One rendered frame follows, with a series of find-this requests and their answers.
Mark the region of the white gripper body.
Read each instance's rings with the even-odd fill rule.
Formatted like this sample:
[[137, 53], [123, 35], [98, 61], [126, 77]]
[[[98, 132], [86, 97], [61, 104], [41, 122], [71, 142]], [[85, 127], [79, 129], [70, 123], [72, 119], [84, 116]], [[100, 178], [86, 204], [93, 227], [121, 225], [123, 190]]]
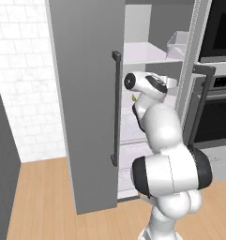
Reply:
[[166, 86], [167, 86], [169, 95], [175, 95], [176, 94], [177, 85], [178, 85], [178, 81], [176, 79], [168, 78], [166, 80]]

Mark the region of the grey fridge door with bin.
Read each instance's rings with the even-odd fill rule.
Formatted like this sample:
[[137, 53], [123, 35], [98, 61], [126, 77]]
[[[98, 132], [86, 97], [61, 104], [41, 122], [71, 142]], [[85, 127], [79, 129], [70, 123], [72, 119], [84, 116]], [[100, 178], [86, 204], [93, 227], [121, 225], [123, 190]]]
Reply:
[[200, 101], [200, 97], [193, 96], [195, 80], [201, 76], [205, 78], [205, 75], [195, 74], [192, 70], [195, 64], [201, 65], [198, 59], [211, 3], [212, 0], [195, 0], [189, 27], [186, 54], [180, 73], [174, 108], [180, 118], [185, 145], [188, 145], [188, 139]]

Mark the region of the white fridge shelf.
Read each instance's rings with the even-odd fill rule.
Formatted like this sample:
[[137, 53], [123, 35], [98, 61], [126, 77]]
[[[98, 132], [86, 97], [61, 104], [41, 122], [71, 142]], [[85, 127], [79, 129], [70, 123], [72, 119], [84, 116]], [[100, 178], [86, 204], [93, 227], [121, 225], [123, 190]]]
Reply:
[[149, 42], [124, 44], [123, 64], [159, 64], [182, 62], [179, 58], [169, 58], [167, 53]]

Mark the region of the white fridge interior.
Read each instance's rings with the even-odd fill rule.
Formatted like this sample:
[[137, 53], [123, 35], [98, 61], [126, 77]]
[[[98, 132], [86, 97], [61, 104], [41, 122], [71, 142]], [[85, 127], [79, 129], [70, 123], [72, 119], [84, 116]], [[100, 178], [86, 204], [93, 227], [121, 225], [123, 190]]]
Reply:
[[[167, 43], [176, 31], [189, 31], [195, 0], [127, 0], [125, 10], [124, 44], [149, 42], [167, 53]], [[152, 71], [179, 82], [182, 62], [124, 65], [131, 71]], [[132, 112], [137, 93], [122, 90], [119, 149], [122, 145], [147, 143]]]

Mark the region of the white fridge drawer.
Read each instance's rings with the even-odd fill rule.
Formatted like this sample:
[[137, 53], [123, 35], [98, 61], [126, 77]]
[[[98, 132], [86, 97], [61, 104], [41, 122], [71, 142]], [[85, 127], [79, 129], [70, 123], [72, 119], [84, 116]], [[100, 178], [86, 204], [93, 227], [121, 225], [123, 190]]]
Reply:
[[135, 158], [152, 155], [146, 142], [122, 145], [119, 149], [119, 172], [117, 199], [125, 199], [138, 195], [130, 178], [130, 169]]

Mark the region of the white door bin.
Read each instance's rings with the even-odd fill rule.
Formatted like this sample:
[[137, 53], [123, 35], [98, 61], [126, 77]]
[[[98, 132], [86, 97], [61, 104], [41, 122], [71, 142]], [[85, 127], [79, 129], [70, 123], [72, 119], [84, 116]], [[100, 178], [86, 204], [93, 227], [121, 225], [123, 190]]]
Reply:
[[167, 43], [166, 56], [170, 59], [183, 60], [188, 43], [188, 32], [176, 31]]

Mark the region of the black and steel oven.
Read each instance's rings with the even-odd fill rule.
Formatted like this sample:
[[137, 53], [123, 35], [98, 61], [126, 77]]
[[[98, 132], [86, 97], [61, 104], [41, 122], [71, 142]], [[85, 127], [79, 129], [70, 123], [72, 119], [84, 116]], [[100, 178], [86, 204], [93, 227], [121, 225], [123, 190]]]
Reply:
[[193, 143], [199, 148], [226, 145], [226, 70], [216, 70], [211, 78]]

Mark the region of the black built-in microwave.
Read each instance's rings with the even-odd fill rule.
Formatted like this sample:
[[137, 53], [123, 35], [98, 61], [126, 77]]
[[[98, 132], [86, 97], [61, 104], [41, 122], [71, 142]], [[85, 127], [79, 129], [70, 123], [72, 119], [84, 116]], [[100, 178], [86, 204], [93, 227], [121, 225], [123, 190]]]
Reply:
[[226, 0], [212, 0], [199, 62], [226, 62]]

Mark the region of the grey drawer under oven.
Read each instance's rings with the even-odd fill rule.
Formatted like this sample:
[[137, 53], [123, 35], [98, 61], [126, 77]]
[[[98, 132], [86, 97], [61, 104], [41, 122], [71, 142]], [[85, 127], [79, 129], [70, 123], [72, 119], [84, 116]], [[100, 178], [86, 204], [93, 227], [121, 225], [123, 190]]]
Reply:
[[208, 156], [211, 163], [213, 180], [226, 181], [226, 145], [205, 148], [203, 152]]

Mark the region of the dark grey cabinet side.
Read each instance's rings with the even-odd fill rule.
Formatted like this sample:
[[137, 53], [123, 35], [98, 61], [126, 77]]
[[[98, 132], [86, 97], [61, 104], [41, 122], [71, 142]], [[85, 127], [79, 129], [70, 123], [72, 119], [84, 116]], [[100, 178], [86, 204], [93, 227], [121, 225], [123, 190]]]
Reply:
[[0, 240], [7, 240], [20, 168], [21, 161], [0, 95]]

